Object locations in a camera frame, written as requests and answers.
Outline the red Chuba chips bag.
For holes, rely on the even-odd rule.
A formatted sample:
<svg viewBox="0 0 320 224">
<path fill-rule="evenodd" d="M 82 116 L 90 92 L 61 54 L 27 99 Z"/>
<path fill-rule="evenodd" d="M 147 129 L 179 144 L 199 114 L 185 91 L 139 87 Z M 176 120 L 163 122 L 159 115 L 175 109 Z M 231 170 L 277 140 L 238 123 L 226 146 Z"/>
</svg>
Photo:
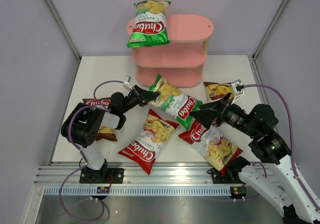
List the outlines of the red Chuba chips bag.
<svg viewBox="0 0 320 224">
<path fill-rule="evenodd" d="M 150 109 L 140 134 L 118 154 L 139 164 L 149 175 L 158 155 L 178 126 L 178 122 L 165 120 Z"/>
<path fill-rule="evenodd" d="M 192 146 L 222 176 L 227 175 L 229 162 L 237 158 L 243 150 L 227 139 L 216 127 L 209 129 L 195 120 L 190 130 L 178 135 Z"/>
</svg>

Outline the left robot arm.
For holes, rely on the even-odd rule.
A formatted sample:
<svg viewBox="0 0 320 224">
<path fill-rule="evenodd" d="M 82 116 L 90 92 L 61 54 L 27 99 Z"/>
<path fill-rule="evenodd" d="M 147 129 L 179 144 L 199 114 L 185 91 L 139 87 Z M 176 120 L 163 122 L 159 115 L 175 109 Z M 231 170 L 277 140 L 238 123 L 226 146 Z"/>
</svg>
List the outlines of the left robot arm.
<svg viewBox="0 0 320 224">
<path fill-rule="evenodd" d="M 134 107 L 144 107 L 156 100 L 160 93 L 144 90 L 137 85 L 130 89 L 127 96 L 121 92 L 111 95 L 108 105 L 86 105 L 79 103 L 61 127 L 61 135 L 72 143 L 84 159 L 85 167 L 91 169 L 90 177 L 97 183 L 108 178 L 107 161 L 100 151 L 92 146 L 100 126 L 121 129 L 126 122 L 125 113 Z"/>
</svg>

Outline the green Chuba chips bag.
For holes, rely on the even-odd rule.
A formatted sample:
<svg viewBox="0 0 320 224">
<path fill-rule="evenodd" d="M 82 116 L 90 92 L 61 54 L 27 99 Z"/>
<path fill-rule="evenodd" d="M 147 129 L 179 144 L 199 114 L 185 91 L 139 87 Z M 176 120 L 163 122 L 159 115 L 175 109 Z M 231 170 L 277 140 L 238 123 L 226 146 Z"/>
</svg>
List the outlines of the green Chuba chips bag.
<svg viewBox="0 0 320 224">
<path fill-rule="evenodd" d="M 170 43 L 166 18 L 170 4 L 168 0 L 143 0 L 134 4 L 136 13 L 128 48 Z"/>
<path fill-rule="evenodd" d="M 151 105 L 176 118 L 186 130 L 191 128 L 194 119 L 190 113 L 197 111 L 203 104 L 202 101 L 182 92 L 160 74 L 156 76 L 149 91 L 159 93 L 159 96 L 150 102 Z"/>
</svg>

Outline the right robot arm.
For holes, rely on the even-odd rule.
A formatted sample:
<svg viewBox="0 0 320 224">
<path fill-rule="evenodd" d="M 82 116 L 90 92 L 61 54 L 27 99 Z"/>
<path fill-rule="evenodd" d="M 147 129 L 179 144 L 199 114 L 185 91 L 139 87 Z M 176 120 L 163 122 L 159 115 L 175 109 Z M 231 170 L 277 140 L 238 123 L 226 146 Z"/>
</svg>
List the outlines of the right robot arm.
<svg viewBox="0 0 320 224">
<path fill-rule="evenodd" d="M 243 157 L 235 158 L 227 166 L 227 177 L 232 182 L 250 185 L 267 200 L 282 217 L 285 224 L 318 224 L 320 200 L 306 183 L 293 162 L 293 152 L 284 139 L 274 130 L 279 122 L 269 105 L 257 104 L 246 113 L 232 104 L 228 96 L 203 104 L 190 114 L 206 128 L 226 123 L 249 136 L 252 153 L 278 179 L 282 188 L 267 178 L 259 177 L 254 167 Z"/>
</svg>

